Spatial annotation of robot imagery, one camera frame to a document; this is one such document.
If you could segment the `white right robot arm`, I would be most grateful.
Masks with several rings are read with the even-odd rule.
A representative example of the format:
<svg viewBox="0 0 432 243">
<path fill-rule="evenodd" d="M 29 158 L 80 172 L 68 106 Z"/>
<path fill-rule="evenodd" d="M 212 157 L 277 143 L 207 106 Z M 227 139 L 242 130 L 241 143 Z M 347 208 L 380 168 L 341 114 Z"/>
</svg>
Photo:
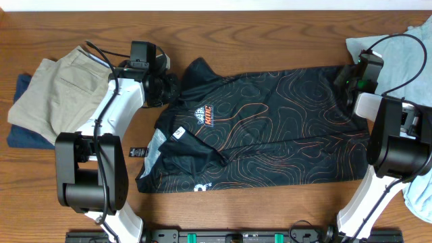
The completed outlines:
<svg viewBox="0 0 432 243">
<path fill-rule="evenodd" d="M 324 242 L 401 242 L 401 235 L 372 227 L 399 191 L 431 171 L 431 108 L 375 94 L 379 72 L 371 64 L 346 65 L 334 81 L 348 110 L 374 126 L 366 174 Z"/>
</svg>

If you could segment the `black orange-patterned sports shirt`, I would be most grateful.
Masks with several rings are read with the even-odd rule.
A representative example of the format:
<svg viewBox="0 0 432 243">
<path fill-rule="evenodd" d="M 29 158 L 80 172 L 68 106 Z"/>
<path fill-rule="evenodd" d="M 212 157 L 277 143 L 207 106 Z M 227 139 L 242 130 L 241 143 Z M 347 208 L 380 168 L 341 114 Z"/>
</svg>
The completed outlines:
<svg viewBox="0 0 432 243">
<path fill-rule="evenodd" d="M 141 193 L 359 180 L 368 125 L 342 104 L 338 66 L 235 76 L 194 60 L 155 123 Z"/>
</svg>

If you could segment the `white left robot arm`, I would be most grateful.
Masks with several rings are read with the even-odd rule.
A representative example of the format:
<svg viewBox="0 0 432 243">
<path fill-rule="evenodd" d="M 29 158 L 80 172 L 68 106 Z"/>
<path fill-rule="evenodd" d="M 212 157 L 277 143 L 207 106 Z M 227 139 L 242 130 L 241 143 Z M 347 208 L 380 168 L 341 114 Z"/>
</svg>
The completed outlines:
<svg viewBox="0 0 432 243">
<path fill-rule="evenodd" d="M 68 232 L 66 242 L 151 242 L 145 222 L 127 202 L 128 172 L 122 139 L 142 107 L 161 107 L 180 91 L 175 74 L 117 67 L 107 92 L 90 119 L 55 141 L 59 203 L 101 227 L 99 232 Z"/>
</svg>

